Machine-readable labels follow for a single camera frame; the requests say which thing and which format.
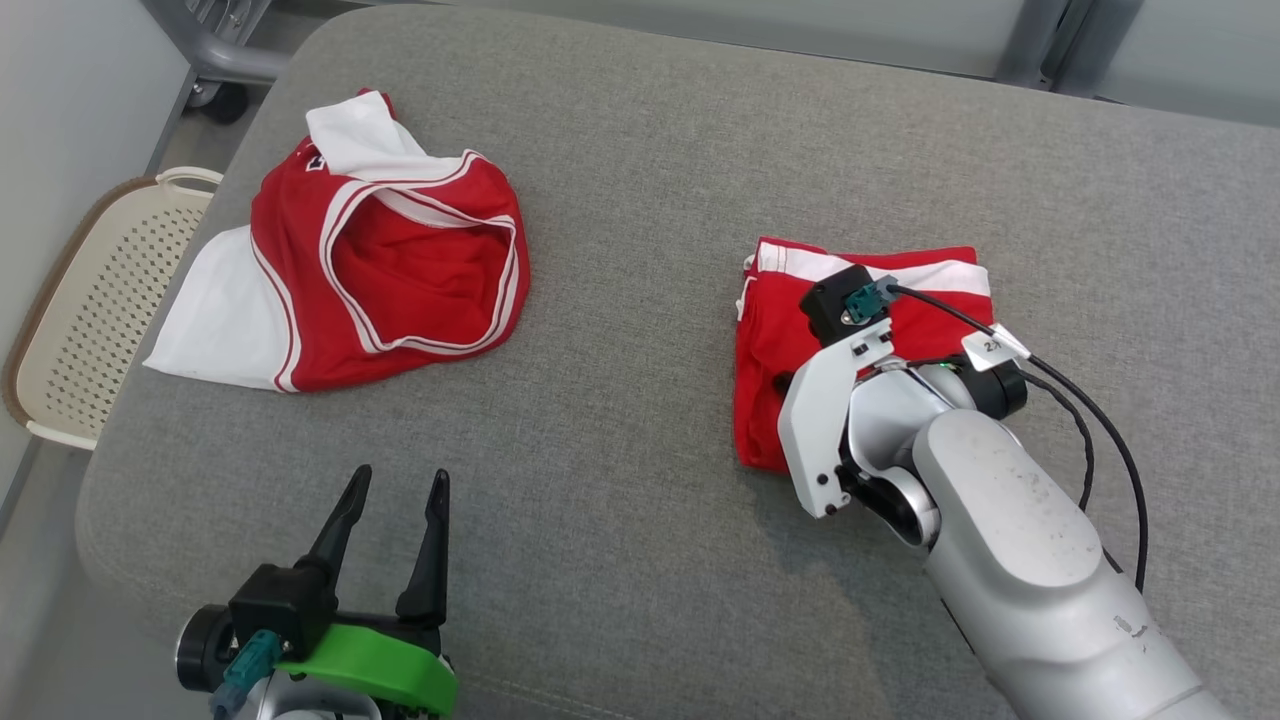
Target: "plastic basket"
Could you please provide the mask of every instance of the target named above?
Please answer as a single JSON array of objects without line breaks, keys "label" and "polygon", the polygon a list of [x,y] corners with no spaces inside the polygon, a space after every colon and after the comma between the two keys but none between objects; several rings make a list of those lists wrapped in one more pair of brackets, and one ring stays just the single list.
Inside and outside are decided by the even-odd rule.
[{"label": "plastic basket", "polygon": [[93,450],[160,299],[223,177],[174,168],[108,192],[76,228],[5,364],[4,401],[32,434]]}]

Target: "floor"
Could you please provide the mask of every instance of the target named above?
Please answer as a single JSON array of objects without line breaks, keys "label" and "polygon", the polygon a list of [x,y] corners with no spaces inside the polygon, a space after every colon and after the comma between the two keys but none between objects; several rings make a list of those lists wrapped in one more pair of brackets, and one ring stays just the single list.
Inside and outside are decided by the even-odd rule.
[{"label": "floor", "polygon": [[[275,0],[251,45],[292,53],[328,18],[352,8]],[[266,88],[250,88],[248,111],[229,126],[186,111],[166,138],[157,169],[198,165],[225,172],[265,95]],[[209,696],[178,684],[173,644],[157,643],[123,620],[125,614],[81,568],[74,514],[88,459],[84,451],[33,443],[20,491],[0,510],[0,577],[6,579],[0,587],[0,717],[209,717]]]}]

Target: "chair wheel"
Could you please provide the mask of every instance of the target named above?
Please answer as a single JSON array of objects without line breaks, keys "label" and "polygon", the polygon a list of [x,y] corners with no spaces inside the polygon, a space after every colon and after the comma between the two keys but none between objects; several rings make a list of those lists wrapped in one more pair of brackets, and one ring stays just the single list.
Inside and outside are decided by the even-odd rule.
[{"label": "chair wheel", "polygon": [[241,119],[248,109],[248,90],[238,82],[224,82],[218,87],[214,99],[201,105],[200,111],[220,126],[229,126]]}]

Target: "gray couch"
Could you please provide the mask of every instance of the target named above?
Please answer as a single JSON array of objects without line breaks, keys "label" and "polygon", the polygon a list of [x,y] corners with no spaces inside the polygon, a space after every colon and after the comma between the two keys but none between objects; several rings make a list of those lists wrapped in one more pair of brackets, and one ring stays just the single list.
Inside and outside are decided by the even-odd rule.
[{"label": "gray couch", "polygon": [[[338,592],[389,611],[444,466],[458,717],[1009,717],[922,556],[865,512],[809,518],[731,439],[733,300],[758,236],[963,243],[991,270],[997,316],[1129,438],[1156,618],[1228,707],[1276,716],[1280,132],[379,8],[297,54],[195,246],[247,220],[306,109],[361,87],[387,91],[429,150],[474,147],[509,176],[534,273],[524,318],[479,359],[316,396],[134,366],[78,539],[151,628],[172,637],[259,562],[302,553],[361,462],[374,488]],[[1012,425],[1079,492],[1070,419],[1037,396]],[[1133,500],[1101,439],[1091,516],[1132,569]]]}]

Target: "red and white shorts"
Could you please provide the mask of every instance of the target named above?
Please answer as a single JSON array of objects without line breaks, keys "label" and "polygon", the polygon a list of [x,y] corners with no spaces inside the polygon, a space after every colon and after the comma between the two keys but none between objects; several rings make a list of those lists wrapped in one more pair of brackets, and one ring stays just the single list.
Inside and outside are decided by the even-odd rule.
[{"label": "red and white shorts", "polygon": [[[778,441],[778,414],[791,375],[820,348],[809,333],[800,299],[813,283],[851,264],[872,279],[893,275],[899,284],[928,292],[979,322],[995,322],[986,268],[972,247],[945,247],[897,255],[832,255],[820,247],[762,237],[745,264],[737,301],[739,324],[733,388],[733,441],[744,465],[786,473]],[[890,305],[893,348],[906,360],[928,360],[961,351],[969,325],[919,300]]]},{"label": "red and white shorts", "polygon": [[319,391],[500,345],[529,292],[516,193],[479,152],[428,155],[366,92],[307,113],[250,224],[201,249],[143,365]]}]

